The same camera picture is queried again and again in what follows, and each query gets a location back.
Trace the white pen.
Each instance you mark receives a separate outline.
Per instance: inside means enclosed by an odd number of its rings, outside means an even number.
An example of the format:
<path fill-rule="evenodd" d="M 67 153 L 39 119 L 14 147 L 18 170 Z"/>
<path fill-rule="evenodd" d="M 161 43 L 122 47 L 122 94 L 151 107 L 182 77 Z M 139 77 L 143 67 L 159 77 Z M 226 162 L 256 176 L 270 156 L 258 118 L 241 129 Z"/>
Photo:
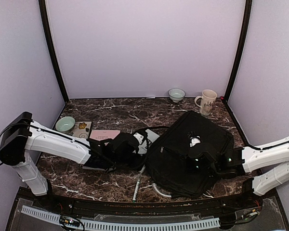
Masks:
<path fill-rule="evenodd" d="M 132 198 L 132 202 L 135 203 L 136 202 L 136 198 L 137 198 L 137 193 L 139 190 L 139 186 L 140 186 L 140 181 L 141 181 L 141 174 L 138 175 L 137 177 L 137 181 L 136 181 L 136 185 L 135 185 L 135 189 L 134 189 L 134 193 L 133 193 L 133 198 Z"/>

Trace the black student bag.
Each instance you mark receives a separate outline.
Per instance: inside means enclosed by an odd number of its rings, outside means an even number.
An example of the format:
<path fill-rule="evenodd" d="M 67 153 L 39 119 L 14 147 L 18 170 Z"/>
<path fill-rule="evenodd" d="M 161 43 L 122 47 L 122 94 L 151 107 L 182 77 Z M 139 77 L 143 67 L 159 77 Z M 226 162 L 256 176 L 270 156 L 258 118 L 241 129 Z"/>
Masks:
<path fill-rule="evenodd" d="M 197 180 L 185 176 L 187 134 L 190 131 L 229 132 L 201 114 L 188 111 L 152 143 L 146 153 L 145 169 L 154 183 L 171 193 L 171 198 L 197 198 L 219 180 Z"/>

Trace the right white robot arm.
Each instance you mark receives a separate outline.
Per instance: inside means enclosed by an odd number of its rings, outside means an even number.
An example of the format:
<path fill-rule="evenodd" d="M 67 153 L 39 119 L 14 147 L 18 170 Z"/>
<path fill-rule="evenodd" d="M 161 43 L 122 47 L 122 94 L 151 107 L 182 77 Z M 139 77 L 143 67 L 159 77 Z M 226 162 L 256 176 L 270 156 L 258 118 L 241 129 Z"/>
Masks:
<path fill-rule="evenodd" d="M 263 146 L 234 146 L 234 136 L 219 126 L 197 126 L 182 132 L 186 169 L 193 191 L 203 194 L 220 179 L 232 179 L 259 168 L 266 173 L 243 182 L 236 205 L 246 209 L 269 190 L 289 180 L 289 136 Z"/>

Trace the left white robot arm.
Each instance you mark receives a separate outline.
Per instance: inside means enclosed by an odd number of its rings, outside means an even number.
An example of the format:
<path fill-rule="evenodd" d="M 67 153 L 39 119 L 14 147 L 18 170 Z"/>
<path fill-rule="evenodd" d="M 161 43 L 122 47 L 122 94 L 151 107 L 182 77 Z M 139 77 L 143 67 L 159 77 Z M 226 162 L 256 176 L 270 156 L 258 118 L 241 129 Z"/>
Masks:
<path fill-rule="evenodd" d="M 133 169 L 142 168 L 146 159 L 143 147 L 149 147 L 145 129 L 132 134 L 121 132 L 113 139 L 98 141 L 54 131 L 34 121 L 31 113 L 23 112 L 0 133 L 0 166 L 15 169 L 22 182 L 39 196 L 40 203 L 54 210 L 58 198 L 52 195 L 51 183 L 39 172 L 28 151 L 52 154 L 90 170 L 109 172 L 120 163 Z"/>

